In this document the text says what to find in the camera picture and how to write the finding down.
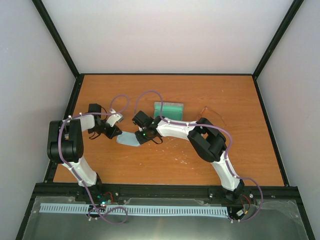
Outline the light blue cleaning cloth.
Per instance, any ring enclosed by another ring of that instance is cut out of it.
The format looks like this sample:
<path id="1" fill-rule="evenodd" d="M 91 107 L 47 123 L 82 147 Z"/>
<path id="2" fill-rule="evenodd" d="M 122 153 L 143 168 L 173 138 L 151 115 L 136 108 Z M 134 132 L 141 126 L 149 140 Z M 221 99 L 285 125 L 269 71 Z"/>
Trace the light blue cleaning cloth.
<path id="1" fill-rule="evenodd" d="M 123 131 L 122 134 L 116 137 L 116 142 L 121 145 L 139 147 L 140 143 L 136 138 L 136 135 L 132 132 Z"/>

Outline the grey leather glasses case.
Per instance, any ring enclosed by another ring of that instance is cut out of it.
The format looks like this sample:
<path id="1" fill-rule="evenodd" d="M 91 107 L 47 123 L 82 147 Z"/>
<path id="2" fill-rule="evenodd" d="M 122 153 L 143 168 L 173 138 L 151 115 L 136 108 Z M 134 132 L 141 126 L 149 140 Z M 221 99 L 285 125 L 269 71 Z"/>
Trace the grey leather glasses case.
<path id="1" fill-rule="evenodd" d="M 160 115 L 160 110 L 161 110 L 161 102 L 155 102 L 154 114 L 153 114 L 154 118 Z M 162 104 L 162 116 L 164 118 L 169 118 L 174 121 L 182 121 L 183 111 L 184 111 L 183 103 L 163 102 Z"/>

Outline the red thin-frame sunglasses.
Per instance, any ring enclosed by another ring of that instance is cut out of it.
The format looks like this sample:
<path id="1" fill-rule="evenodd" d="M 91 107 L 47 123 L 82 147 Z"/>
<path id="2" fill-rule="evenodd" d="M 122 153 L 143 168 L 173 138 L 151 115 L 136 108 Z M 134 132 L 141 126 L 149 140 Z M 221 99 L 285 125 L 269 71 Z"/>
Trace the red thin-frame sunglasses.
<path id="1" fill-rule="evenodd" d="M 209 108 L 208 106 L 204 106 L 200 113 L 197 116 L 197 120 L 199 121 L 200 118 L 207 118 L 209 120 L 214 120 L 215 123 L 220 123 L 223 126 L 226 126 L 225 119 L 214 109 Z"/>

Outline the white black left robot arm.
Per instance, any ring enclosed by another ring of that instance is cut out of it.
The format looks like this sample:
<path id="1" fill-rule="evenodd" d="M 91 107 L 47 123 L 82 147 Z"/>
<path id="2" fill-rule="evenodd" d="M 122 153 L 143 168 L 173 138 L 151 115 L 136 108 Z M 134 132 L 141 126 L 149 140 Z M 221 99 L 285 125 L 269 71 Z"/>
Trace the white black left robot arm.
<path id="1" fill-rule="evenodd" d="M 67 168 L 79 186 L 87 187 L 86 195 L 95 202 L 103 198 L 104 188 L 98 173 L 91 169 L 84 157 L 83 132 L 112 139 L 122 134 L 117 124 L 124 118 L 113 108 L 106 113 L 102 113 L 102 109 L 101 105 L 91 103 L 87 113 L 51 121 L 47 139 L 49 159 Z"/>

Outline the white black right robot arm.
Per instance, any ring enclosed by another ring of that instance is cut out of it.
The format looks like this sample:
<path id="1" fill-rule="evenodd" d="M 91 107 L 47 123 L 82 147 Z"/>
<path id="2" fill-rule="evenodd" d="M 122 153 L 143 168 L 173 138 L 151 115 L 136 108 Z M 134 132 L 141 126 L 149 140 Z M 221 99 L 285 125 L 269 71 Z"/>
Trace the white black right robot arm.
<path id="1" fill-rule="evenodd" d="M 231 164 L 221 128 L 203 117 L 198 121 L 176 121 L 160 116 L 152 118 L 143 111 L 136 113 L 132 122 L 139 128 L 134 134 L 141 145 L 154 142 L 155 138 L 159 138 L 159 143 L 162 144 L 163 137 L 189 141 L 197 155 L 213 166 L 220 179 L 224 197 L 230 202 L 239 199 L 245 184 Z"/>

